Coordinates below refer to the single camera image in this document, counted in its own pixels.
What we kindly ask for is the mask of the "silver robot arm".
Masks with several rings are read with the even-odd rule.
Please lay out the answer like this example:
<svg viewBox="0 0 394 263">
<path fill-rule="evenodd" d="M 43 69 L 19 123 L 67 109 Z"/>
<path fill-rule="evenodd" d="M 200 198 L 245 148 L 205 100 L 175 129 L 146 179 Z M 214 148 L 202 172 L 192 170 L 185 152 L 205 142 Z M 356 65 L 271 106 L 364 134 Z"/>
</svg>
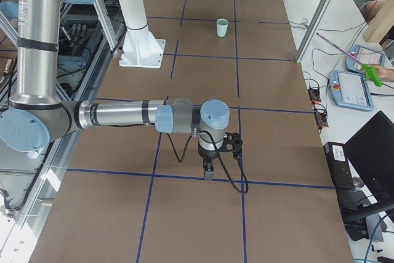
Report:
<svg viewBox="0 0 394 263">
<path fill-rule="evenodd" d="M 198 138 L 204 177 L 230 140 L 230 111 L 221 100 L 200 107 L 187 99 L 90 103 L 56 96 L 60 6 L 65 1 L 18 0 L 17 88 L 1 115 L 1 139 L 10 148 L 32 152 L 72 132 L 96 126 L 154 126 L 166 134 Z"/>
</svg>

